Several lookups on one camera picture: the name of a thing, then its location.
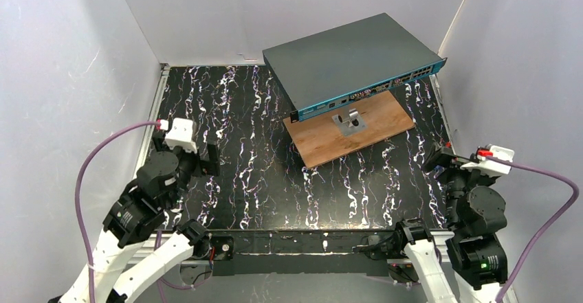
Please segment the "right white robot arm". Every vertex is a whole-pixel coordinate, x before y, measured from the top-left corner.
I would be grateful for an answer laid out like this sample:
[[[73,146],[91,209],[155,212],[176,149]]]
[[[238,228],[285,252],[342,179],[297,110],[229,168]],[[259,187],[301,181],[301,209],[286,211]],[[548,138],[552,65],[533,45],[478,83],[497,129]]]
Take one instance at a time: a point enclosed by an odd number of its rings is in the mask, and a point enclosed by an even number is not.
[[[494,290],[508,280],[507,256],[496,235],[507,226],[506,202],[492,185],[509,174],[514,154],[488,145],[465,158],[447,144],[432,147],[422,169],[441,171],[437,181],[445,186],[446,227],[453,234],[445,245],[459,297],[443,274],[435,239],[422,219],[398,222],[390,240],[390,248],[411,261],[429,302],[495,302]]]

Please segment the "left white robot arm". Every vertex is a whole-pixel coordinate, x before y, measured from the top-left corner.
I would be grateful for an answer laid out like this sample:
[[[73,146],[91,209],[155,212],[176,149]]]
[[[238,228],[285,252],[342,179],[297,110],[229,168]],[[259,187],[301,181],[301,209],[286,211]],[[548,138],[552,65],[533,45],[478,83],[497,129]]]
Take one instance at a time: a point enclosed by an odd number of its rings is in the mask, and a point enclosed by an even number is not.
[[[216,175],[201,159],[192,128],[174,125],[153,137],[155,152],[137,170],[103,221],[95,247],[76,281],[53,302],[134,302],[169,269],[188,258],[212,260],[210,232],[196,220],[179,226],[133,267],[128,263],[165,221],[194,176]]]

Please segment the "wooden base board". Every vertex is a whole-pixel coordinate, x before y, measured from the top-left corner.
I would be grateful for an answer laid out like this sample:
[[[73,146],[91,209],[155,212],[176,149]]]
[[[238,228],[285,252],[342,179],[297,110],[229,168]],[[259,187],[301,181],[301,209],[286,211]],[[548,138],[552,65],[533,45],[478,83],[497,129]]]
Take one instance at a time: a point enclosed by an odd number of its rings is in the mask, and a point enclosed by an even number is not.
[[[415,127],[389,91],[327,111],[308,120],[283,123],[306,168],[314,168]]]

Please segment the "metal switch stand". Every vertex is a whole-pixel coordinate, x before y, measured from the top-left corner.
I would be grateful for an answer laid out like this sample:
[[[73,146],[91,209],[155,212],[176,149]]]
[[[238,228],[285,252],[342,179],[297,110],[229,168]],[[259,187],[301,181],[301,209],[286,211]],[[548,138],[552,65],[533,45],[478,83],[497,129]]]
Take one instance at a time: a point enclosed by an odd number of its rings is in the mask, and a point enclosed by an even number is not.
[[[345,137],[355,135],[367,129],[363,117],[357,109],[345,109],[337,115],[333,115],[332,120]]]

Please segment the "grey teal network switch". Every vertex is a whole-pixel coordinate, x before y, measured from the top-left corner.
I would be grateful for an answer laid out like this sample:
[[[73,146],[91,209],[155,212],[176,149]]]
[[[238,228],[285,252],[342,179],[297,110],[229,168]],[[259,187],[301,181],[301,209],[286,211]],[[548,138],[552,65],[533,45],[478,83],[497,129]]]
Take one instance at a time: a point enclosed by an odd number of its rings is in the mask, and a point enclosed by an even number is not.
[[[302,122],[406,82],[446,64],[387,13],[264,49],[263,60]]]

